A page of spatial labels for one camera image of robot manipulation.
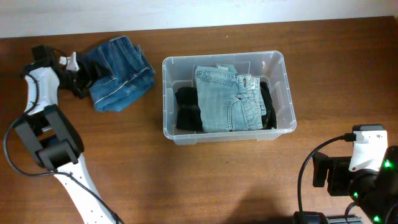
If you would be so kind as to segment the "dark blue jeans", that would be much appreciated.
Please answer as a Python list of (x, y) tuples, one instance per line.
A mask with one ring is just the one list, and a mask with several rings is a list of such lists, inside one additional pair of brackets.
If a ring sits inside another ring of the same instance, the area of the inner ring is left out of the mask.
[(126, 36), (103, 42), (82, 59), (89, 66), (105, 69), (90, 87), (96, 111), (121, 111), (154, 86), (154, 68)]

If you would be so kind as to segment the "large black garment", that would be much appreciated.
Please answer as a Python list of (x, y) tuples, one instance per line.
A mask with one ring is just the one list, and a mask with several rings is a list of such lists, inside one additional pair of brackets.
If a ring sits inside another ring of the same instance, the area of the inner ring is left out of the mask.
[(261, 95), (266, 108), (266, 114), (261, 116), (263, 129), (276, 129), (277, 118), (272, 104), (272, 98), (266, 82), (260, 82)]

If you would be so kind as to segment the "small black garment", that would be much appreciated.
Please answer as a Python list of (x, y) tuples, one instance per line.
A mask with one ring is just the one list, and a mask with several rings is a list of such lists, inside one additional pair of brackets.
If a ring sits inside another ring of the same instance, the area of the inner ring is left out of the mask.
[(179, 106), (176, 128), (184, 131), (203, 131), (198, 92), (195, 87), (183, 86), (175, 93)]

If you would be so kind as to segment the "light blue jeans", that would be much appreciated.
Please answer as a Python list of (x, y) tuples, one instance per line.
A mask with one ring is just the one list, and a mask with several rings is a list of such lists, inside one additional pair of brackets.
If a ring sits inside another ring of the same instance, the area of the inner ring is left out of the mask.
[(258, 77), (233, 65), (197, 66), (194, 79), (203, 130), (207, 133), (256, 131), (267, 114)]

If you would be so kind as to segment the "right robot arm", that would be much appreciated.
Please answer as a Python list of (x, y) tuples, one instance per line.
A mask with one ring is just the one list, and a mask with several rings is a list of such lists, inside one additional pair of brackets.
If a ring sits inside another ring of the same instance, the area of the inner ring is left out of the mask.
[(397, 146), (387, 148), (378, 171), (348, 170), (350, 157), (313, 157), (313, 186), (332, 197), (349, 196), (373, 223), (397, 223)]

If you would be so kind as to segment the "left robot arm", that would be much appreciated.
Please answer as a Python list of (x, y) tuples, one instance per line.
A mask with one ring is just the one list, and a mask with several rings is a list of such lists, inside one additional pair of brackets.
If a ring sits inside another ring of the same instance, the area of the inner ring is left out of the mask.
[(54, 176), (64, 186), (85, 223), (122, 223), (96, 189), (83, 156), (83, 141), (58, 107), (59, 89), (82, 99), (110, 71), (78, 52), (71, 56), (62, 52), (59, 57), (56, 52), (48, 45), (32, 48), (34, 62), (21, 73), (28, 86), (27, 106), (10, 128), (34, 162), (46, 170), (43, 176)]

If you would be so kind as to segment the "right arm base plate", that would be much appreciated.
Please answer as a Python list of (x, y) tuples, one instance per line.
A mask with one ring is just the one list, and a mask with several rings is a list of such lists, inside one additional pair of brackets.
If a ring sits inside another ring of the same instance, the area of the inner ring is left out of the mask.
[(293, 215), (293, 224), (363, 224), (361, 217), (326, 217), (320, 212), (304, 212), (303, 220), (300, 212)]

